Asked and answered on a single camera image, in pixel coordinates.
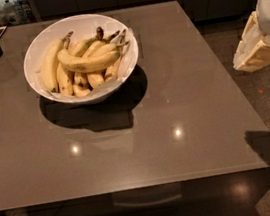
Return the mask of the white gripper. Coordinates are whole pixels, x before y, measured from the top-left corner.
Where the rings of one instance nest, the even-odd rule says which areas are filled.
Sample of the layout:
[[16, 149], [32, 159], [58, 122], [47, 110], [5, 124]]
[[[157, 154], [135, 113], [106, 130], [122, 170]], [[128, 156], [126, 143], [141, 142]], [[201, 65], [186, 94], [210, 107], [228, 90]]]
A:
[[[256, 8], [248, 18], [233, 56], [233, 68], [250, 73], [270, 65], [270, 0], [257, 0]], [[262, 38], [259, 26], [267, 36]]]

